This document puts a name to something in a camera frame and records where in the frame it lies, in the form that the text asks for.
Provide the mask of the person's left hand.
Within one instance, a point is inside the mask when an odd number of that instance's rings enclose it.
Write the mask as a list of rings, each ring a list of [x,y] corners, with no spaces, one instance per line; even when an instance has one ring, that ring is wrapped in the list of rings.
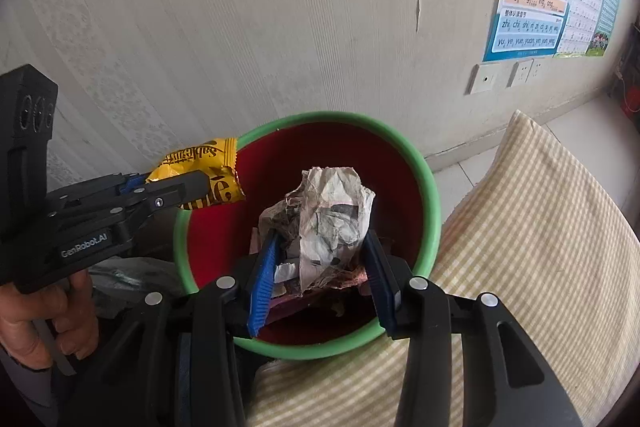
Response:
[[[99,323],[92,301],[92,280],[86,270],[68,278],[69,288],[51,285],[24,295],[14,284],[1,287],[1,346],[30,369],[53,364],[49,348],[36,329],[43,321],[55,329],[56,347],[79,360],[99,343]]]

